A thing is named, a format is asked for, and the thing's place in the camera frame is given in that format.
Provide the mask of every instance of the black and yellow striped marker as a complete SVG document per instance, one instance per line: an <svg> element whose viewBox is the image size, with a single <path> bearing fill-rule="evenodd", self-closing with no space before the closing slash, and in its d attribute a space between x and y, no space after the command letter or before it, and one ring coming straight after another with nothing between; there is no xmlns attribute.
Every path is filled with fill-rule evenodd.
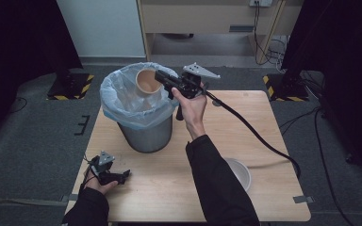
<svg viewBox="0 0 362 226"><path fill-rule="evenodd" d="M85 83L82 86L82 89L79 91L79 93L72 94L72 95L64 94L64 93L58 93L58 94L55 94L55 95L48 95L47 100L65 101L65 100L84 99L85 95L87 94L88 89L90 88L92 79L93 79L93 75L89 74L89 76L85 80Z"/></svg>
<svg viewBox="0 0 362 226"><path fill-rule="evenodd" d="M307 97L298 97L298 96L277 96L276 90L274 89L274 86L272 85L272 82L270 78L265 75L263 76L263 81L266 84L267 91L269 92L270 99L272 101L294 101L294 102L301 102L301 101L307 101Z"/></svg>

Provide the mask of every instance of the cabinet drawer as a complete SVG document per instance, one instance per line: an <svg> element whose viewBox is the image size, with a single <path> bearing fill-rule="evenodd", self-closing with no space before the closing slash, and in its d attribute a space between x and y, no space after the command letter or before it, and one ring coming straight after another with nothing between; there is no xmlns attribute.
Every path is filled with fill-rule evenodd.
<svg viewBox="0 0 362 226"><path fill-rule="evenodd" d="M257 34L272 27L277 0L260 8ZM145 33L228 33L231 25L255 25L249 0L140 0Z"/></svg>

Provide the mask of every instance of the wall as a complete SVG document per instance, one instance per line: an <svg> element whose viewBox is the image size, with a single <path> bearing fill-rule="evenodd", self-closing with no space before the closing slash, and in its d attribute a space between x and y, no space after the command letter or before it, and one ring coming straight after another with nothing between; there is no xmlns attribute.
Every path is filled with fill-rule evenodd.
<svg viewBox="0 0 362 226"><path fill-rule="evenodd" d="M81 60L145 57L136 1L58 0Z"/></svg>

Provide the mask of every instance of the black curtain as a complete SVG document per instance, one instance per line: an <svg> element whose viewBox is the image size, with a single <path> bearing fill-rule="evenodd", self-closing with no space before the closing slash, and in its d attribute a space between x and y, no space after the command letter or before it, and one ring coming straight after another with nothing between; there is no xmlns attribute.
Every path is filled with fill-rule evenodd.
<svg viewBox="0 0 362 226"><path fill-rule="evenodd" d="M304 42L313 29L313 39ZM302 70L324 74L321 104L327 119L362 162L362 1L304 0L283 68L296 62Z"/></svg>
<svg viewBox="0 0 362 226"><path fill-rule="evenodd" d="M52 53L65 68L82 68L57 2L0 0L0 122L21 84L56 72Z"/></svg>

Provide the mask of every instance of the person's left hand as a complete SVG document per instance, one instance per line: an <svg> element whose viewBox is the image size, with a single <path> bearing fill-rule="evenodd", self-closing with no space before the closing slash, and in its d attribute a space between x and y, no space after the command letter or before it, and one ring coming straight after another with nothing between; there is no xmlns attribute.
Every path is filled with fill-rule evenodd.
<svg viewBox="0 0 362 226"><path fill-rule="evenodd" d="M110 182L109 184L107 184L105 186L101 186L101 184L99 184L98 178L96 178L96 176L93 175L93 172L90 171L88 173L88 178L87 178L87 182L85 183L84 189L85 189L85 187L90 187L92 189L95 189L95 190L101 192L103 195L106 195L106 193L111 188L115 187L117 184L118 184L118 182L114 181L114 182Z"/></svg>

